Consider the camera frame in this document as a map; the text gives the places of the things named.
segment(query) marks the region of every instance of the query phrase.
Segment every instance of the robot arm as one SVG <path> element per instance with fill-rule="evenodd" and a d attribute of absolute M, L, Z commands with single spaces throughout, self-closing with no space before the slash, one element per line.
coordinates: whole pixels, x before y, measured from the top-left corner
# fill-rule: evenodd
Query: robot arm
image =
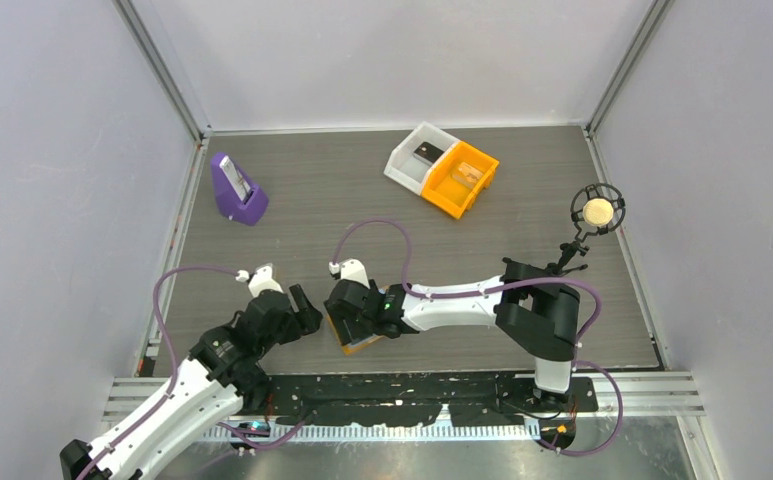
<path fill-rule="evenodd" d="M 530 265 L 507 258 L 504 262 L 503 275 L 464 285 L 412 285 L 411 290 L 420 294 L 414 296 L 400 284 L 381 290 L 368 279 L 362 262 L 346 260 L 331 268 L 339 282 L 324 305 L 342 345 L 371 335 L 397 338 L 443 326 L 496 326 L 536 357 L 537 399 L 564 398 L 575 356 L 580 295 L 564 285 L 495 291 L 506 283 L 548 276 Z M 490 290 L 495 293 L 436 298 Z"/>
<path fill-rule="evenodd" d="M 106 454 L 86 476 L 88 480 L 155 478 L 162 469 L 217 422 L 241 410 L 264 408 L 270 389 L 257 362 L 276 344 L 318 330 L 322 315 L 300 285 L 289 297 L 273 280 L 270 265 L 249 279 L 254 299 L 224 325 L 205 332 L 177 369 L 177 381 L 151 395 L 136 411 L 90 443 L 74 440 L 60 453 L 63 478 L 76 479 L 104 450 Z M 151 412 L 163 396 L 168 399 Z M 121 443 L 110 447 L 125 429 L 150 415 Z"/>

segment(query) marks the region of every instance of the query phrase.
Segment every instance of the black mounting plate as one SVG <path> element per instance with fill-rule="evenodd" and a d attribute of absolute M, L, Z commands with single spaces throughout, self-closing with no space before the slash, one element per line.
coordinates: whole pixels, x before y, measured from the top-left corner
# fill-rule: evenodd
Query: black mounting plate
<path fill-rule="evenodd" d="M 518 425 L 524 423 L 519 413 L 558 411 L 531 403 L 533 387 L 525 372 L 274 375 L 269 408 L 281 424 L 307 417 L 314 425 L 409 427 L 433 423 L 447 404 L 454 426 Z M 598 410 L 590 378 L 572 378 L 569 392 L 563 409 L 576 399 L 579 412 Z"/>

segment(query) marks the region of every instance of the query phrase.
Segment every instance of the black cable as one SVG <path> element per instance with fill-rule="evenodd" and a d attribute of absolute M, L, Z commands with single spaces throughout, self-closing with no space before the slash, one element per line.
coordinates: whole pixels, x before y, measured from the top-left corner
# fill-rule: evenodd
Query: black cable
<path fill-rule="evenodd" d="M 530 417 L 530 418 L 532 418 L 534 420 L 553 420 L 553 419 L 555 419 L 555 418 L 557 418 L 557 417 L 559 417 L 560 415 L 563 414 L 563 410 L 560 409 L 560 410 L 557 411 L 557 413 L 555 413 L 554 415 L 551 415 L 550 417 L 540 417 L 540 416 L 537 416 L 537 415 L 533 415 L 532 413 L 524 410 L 523 408 L 519 408 L 519 407 L 513 405 L 510 402 L 502 400 L 501 403 L 503 403 L 504 405 L 509 405 L 512 408 L 515 408 L 516 410 L 519 411 L 519 413 L 521 413 L 521 414 L 523 414 L 523 415 L 525 415 L 527 417 Z"/>

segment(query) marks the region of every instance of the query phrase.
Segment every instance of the small box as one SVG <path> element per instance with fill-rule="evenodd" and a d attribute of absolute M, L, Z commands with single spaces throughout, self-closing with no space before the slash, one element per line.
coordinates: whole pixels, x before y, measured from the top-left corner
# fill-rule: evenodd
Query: small box
<path fill-rule="evenodd" d="M 392 150 L 383 173 L 460 218 L 492 183 L 497 168 L 494 158 L 423 122 Z"/>

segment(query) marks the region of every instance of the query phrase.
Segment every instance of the yellow object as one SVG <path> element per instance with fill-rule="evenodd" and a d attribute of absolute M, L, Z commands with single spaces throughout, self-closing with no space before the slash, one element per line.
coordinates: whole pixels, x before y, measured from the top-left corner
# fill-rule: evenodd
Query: yellow object
<path fill-rule="evenodd" d="M 492 183 L 497 168 L 498 160 L 459 142 L 433 167 L 421 196 L 460 218 L 474 205 L 477 194 Z"/>
<path fill-rule="evenodd" d="M 583 219 L 593 227 L 603 227 L 613 220 L 613 205 L 605 198 L 593 198 L 583 206 Z"/>
<path fill-rule="evenodd" d="M 327 323 L 330 325 L 330 330 L 333 330 L 333 335 L 336 335 L 336 340 L 339 340 L 339 342 L 342 341 L 342 339 L 339 338 L 339 332 L 336 331 L 336 326 L 333 325 L 333 320 L 330 318 L 330 316 L 327 316 Z M 372 335 L 362 342 L 359 342 L 355 345 L 341 345 L 342 351 L 345 352 L 345 355 L 351 355 L 352 353 L 357 353 L 358 351 L 362 350 L 363 348 L 371 345 L 372 343 L 380 340 L 383 338 L 380 335 Z"/>

